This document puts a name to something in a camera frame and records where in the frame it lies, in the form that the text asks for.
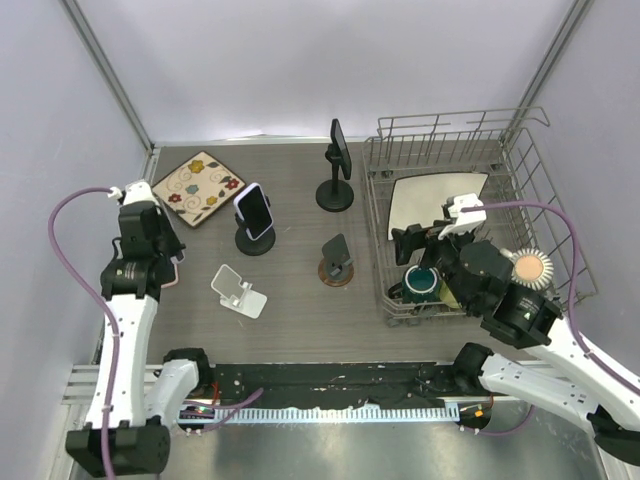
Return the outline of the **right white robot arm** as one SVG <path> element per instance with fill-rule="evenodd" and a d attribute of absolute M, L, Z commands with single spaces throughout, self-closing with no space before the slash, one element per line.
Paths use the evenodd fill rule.
<path fill-rule="evenodd" d="M 518 397 L 588 432 L 615 458 L 639 463 L 639 377 L 586 337 L 545 294 L 512 279 L 511 260 L 474 233 L 442 235 L 411 225 L 392 232 L 396 262 L 422 250 L 420 265 L 435 269 L 462 310 L 491 337 L 534 356 L 560 373 L 546 379 L 477 345 L 467 344 L 451 380 L 465 395 L 481 388 Z"/>

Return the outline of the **white folding phone stand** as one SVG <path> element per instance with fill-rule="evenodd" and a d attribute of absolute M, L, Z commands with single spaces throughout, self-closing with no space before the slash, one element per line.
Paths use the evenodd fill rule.
<path fill-rule="evenodd" d="M 258 319 L 267 296 L 255 291 L 229 265 L 222 264 L 211 281 L 211 289 L 220 296 L 220 304 L 250 319 Z"/>

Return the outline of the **pink-cased phone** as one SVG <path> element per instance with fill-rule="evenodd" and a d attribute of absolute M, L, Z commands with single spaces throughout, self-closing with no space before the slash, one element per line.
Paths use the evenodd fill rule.
<path fill-rule="evenodd" d="M 177 285 L 179 282 L 179 263 L 173 262 L 173 279 L 162 284 L 161 288 L 166 289 Z"/>

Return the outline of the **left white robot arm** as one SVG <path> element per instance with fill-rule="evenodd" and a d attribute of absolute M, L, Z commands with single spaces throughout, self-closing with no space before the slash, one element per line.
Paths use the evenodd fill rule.
<path fill-rule="evenodd" d="M 100 277 L 106 312 L 98 380 L 82 427 L 65 441 L 91 477 L 106 479 L 162 473 L 184 401 L 205 397 L 213 385 L 204 350 L 181 348 L 165 355 L 159 377 L 145 388 L 161 293 L 176 281 L 185 246 L 151 200 L 121 206 L 118 223 L 114 255 Z"/>

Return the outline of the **wooden-base grey phone stand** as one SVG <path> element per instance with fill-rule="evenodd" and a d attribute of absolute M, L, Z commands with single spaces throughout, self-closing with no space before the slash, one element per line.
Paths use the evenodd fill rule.
<path fill-rule="evenodd" d="M 322 260 L 318 266 L 320 280 L 329 287 L 347 285 L 354 276 L 353 258 L 342 233 L 327 241 L 321 248 Z"/>

